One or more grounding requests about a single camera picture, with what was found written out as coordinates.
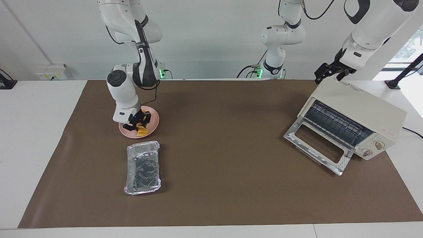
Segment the brown paper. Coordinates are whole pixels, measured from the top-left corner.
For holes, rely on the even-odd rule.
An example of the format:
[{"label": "brown paper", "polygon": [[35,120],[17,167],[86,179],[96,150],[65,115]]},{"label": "brown paper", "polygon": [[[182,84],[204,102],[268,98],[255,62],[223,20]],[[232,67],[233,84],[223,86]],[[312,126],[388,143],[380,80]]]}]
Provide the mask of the brown paper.
[{"label": "brown paper", "polygon": [[[386,153],[353,157],[339,177],[283,138],[315,87],[164,81],[150,104],[159,127],[133,140],[112,121],[106,83],[89,81],[19,228],[423,221]],[[162,187],[126,195],[126,147],[152,140]]]}]

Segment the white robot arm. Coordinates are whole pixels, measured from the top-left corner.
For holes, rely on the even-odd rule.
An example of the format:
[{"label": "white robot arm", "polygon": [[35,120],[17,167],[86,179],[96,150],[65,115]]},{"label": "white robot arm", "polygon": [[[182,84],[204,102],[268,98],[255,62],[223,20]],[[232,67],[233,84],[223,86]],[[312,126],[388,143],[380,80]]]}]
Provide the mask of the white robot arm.
[{"label": "white robot arm", "polygon": [[369,58],[384,45],[414,14],[419,0],[358,0],[359,10],[354,16],[344,11],[355,29],[345,40],[331,64],[322,64],[314,73],[316,83],[337,75],[342,80],[363,68]]},{"label": "white robot arm", "polygon": [[298,44],[305,39],[305,29],[301,25],[302,7],[300,0],[283,0],[279,5],[279,16],[283,25],[267,27],[261,40],[267,46],[267,57],[261,64],[262,77],[279,78],[286,53],[283,45]]},{"label": "white robot arm", "polygon": [[136,124],[146,126],[151,115],[143,113],[135,86],[158,86],[162,73],[148,40],[158,42],[162,38],[160,28],[148,19],[140,0],[98,0],[103,22],[115,32],[118,40],[130,43],[137,51],[139,62],[122,64],[113,68],[107,77],[110,94],[116,101],[113,120],[127,130],[136,130]]}]

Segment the label on oven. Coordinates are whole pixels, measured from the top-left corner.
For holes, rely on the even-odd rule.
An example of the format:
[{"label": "label on oven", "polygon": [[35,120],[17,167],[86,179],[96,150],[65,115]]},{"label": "label on oven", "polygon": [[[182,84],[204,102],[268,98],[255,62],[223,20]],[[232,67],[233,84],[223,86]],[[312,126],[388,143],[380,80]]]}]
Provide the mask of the label on oven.
[{"label": "label on oven", "polygon": [[392,131],[390,131],[390,130],[388,130],[388,129],[384,128],[384,127],[382,127],[381,131],[382,131],[382,132],[384,132],[384,133],[386,133],[386,134],[388,134],[388,136],[390,136],[390,137],[393,137],[393,138],[395,138],[395,137],[396,137],[396,135],[395,135],[395,133],[394,133],[394,132],[392,132]]},{"label": "label on oven", "polygon": [[339,81],[341,84],[343,84],[343,85],[345,85],[345,86],[348,86],[350,89],[352,89],[352,90],[355,90],[355,91],[357,91],[357,92],[362,92],[363,90],[361,89],[361,88],[359,88],[359,87],[356,87],[356,86],[354,86],[354,85],[352,85],[352,84],[350,84],[350,83],[347,83],[347,82],[345,82],[345,81]]}]

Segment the window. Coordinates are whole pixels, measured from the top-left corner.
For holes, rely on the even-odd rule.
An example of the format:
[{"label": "window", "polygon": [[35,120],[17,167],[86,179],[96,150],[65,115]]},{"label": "window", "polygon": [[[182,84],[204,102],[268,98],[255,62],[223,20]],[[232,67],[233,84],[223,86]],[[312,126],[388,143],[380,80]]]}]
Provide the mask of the window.
[{"label": "window", "polygon": [[398,53],[388,62],[384,70],[402,70],[423,53],[423,26],[405,43]]}]

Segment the oven knob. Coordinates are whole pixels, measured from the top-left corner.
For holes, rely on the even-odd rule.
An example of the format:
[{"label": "oven knob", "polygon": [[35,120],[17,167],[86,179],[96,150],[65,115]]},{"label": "oven knob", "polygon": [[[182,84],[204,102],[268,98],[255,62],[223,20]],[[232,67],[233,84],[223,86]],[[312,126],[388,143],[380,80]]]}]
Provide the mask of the oven knob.
[{"label": "oven knob", "polygon": [[374,146],[377,150],[382,150],[385,148],[385,143],[383,143],[382,141],[375,141]]},{"label": "oven knob", "polygon": [[363,157],[367,157],[367,156],[370,156],[372,154],[373,154],[373,152],[371,150],[363,149]]}]

